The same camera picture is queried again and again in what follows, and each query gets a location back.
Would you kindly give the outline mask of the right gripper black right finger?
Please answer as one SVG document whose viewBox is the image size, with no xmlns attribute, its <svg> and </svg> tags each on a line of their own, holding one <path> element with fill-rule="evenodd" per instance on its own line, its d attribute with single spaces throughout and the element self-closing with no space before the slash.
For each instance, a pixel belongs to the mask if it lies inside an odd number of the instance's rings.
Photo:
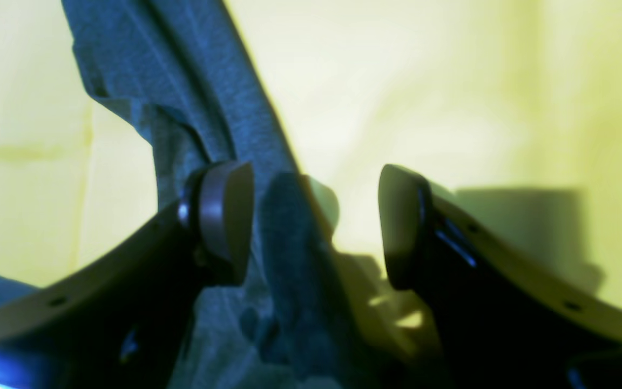
<svg viewBox="0 0 622 389">
<path fill-rule="evenodd" d="M 432 312 L 458 388 L 622 388 L 622 308 L 537 266 L 406 167 L 383 166 L 388 280 Z"/>
</svg>

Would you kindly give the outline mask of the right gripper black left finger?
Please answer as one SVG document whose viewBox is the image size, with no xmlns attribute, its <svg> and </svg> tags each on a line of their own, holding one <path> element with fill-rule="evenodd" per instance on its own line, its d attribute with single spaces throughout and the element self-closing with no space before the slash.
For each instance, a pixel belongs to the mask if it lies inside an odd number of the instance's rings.
<svg viewBox="0 0 622 389">
<path fill-rule="evenodd" d="M 165 388 L 199 293 L 244 282 L 253 212 L 252 165 L 214 163 L 94 263 L 0 305 L 0 388 Z"/>
</svg>

